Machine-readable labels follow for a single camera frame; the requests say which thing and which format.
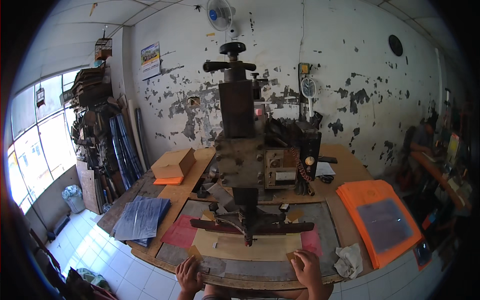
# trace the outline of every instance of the white tile floor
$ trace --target white tile floor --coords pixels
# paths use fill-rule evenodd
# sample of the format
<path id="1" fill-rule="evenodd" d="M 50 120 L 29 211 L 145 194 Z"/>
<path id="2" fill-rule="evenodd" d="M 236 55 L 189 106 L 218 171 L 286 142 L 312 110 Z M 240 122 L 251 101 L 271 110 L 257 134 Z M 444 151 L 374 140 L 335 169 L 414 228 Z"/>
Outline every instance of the white tile floor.
<path id="1" fill-rule="evenodd" d="M 108 281 L 119 300 L 176 300 L 180 286 L 175 275 L 160 270 L 131 253 L 131 248 L 110 238 L 84 210 L 72 214 L 55 241 L 47 244 L 64 276 L 70 267 L 87 268 Z M 203 291 L 195 296 L 201 300 Z"/>
<path id="2" fill-rule="evenodd" d="M 84 210 L 48 245 L 66 276 L 70 266 L 100 273 L 119 300 L 176 300 L 180 286 L 175 275 L 162 271 L 131 253 L 131 248 L 110 238 Z M 430 264 L 418 271 L 413 252 L 387 267 L 347 282 L 336 283 L 333 300 L 427 299 L 442 279 L 442 262 L 436 252 Z M 195 296 L 201 300 L 203 292 Z"/>

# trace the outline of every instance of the white cloth rag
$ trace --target white cloth rag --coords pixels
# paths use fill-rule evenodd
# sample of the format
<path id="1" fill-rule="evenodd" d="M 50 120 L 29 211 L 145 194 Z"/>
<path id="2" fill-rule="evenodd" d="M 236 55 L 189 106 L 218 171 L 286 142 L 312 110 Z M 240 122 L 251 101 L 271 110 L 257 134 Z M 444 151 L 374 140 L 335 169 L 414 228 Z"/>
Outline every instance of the white cloth rag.
<path id="1" fill-rule="evenodd" d="M 363 261 L 358 243 L 345 248 L 337 247 L 335 253 L 340 258 L 334 267 L 342 277 L 354 279 L 363 271 Z"/>

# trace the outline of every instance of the bird cage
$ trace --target bird cage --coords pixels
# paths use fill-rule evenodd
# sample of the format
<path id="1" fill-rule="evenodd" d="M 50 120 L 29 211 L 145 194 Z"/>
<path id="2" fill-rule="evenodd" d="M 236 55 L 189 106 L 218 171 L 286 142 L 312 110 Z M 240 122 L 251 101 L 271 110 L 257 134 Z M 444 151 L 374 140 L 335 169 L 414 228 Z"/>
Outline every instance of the bird cage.
<path id="1" fill-rule="evenodd" d="M 107 60 L 107 57 L 112 56 L 112 39 L 105 38 L 105 31 L 103 38 L 99 38 L 95 43 L 95 60 Z"/>

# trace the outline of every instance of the cardboard box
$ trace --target cardboard box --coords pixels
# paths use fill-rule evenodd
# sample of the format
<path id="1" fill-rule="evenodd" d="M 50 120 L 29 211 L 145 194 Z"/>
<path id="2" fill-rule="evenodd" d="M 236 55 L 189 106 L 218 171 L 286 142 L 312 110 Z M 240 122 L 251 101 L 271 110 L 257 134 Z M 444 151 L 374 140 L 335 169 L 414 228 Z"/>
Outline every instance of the cardboard box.
<path id="1" fill-rule="evenodd" d="M 195 163 L 194 152 L 192 148 L 165 152 L 152 165 L 155 178 L 185 177 Z"/>

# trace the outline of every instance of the window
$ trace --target window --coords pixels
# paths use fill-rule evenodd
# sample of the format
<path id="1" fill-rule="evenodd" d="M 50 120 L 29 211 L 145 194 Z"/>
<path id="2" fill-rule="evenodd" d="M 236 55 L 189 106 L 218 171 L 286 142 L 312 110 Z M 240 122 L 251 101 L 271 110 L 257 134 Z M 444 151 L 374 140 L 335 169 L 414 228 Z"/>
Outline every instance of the window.
<path id="1" fill-rule="evenodd" d="M 13 146 L 8 149 L 8 173 L 13 200 L 20 205 L 27 197 L 28 191 L 18 167 L 17 158 Z"/>
<path id="2" fill-rule="evenodd" d="M 75 77 L 80 70 L 69 72 L 63 75 L 63 91 L 68 91 L 72 88 Z"/>
<path id="3" fill-rule="evenodd" d="M 62 107 L 60 95 L 73 86 L 78 72 L 44 80 L 13 99 L 9 179 L 12 198 L 25 214 L 40 194 L 75 164 L 69 127 L 75 113 Z M 40 87 L 45 90 L 45 104 L 38 108 L 36 91 Z"/>
<path id="4" fill-rule="evenodd" d="M 35 102 L 36 92 L 40 89 L 40 87 L 43 87 L 45 90 L 45 105 L 36 108 L 37 121 L 62 108 L 60 102 L 60 95 L 62 93 L 61 75 L 35 85 Z"/>
<path id="5" fill-rule="evenodd" d="M 65 126 L 63 113 L 55 115 L 38 126 L 48 167 L 57 179 L 75 163 L 75 153 Z"/>
<path id="6" fill-rule="evenodd" d="M 19 160 L 18 165 L 27 187 L 33 193 L 32 198 L 36 200 L 53 182 L 42 149 L 38 148 L 40 155 L 36 152 L 36 147 L 40 145 L 37 127 L 34 126 L 25 132 L 18 140 L 13 142 L 13 145 L 15 146 L 15 152 L 21 153 L 20 156 L 23 157 L 23 160 Z"/>

